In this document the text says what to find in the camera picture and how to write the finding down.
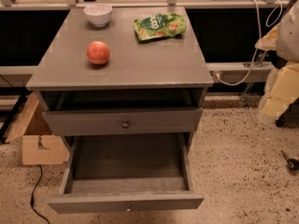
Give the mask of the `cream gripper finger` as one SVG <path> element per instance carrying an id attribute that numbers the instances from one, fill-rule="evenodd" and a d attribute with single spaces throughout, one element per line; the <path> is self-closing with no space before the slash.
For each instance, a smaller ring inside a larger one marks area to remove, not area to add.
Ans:
<path id="1" fill-rule="evenodd" d="M 274 68 L 266 81 L 261 100 L 261 120 L 278 120 L 299 98 L 299 63 L 287 62 Z"/>
<path id="2" fill-rule="evenodd" d="M 260 38 L 255 48 L 260 50 L 276 50 L 277 49 L 277 37 L 278 37 L 278 25 L 275 25 L 266 35 Z"/>

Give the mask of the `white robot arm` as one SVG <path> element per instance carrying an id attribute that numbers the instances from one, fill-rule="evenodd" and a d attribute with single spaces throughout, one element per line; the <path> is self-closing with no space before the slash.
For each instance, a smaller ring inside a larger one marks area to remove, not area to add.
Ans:
<path id="1" fill-rule="evenodd" d="M 259 120 L 271 123 L 299 98 L 299 1 L 255 44 L 256 49 L 273 50 L 287 63 L 274 68 L 266 81 L 265 95 L 259 104 Z"/>

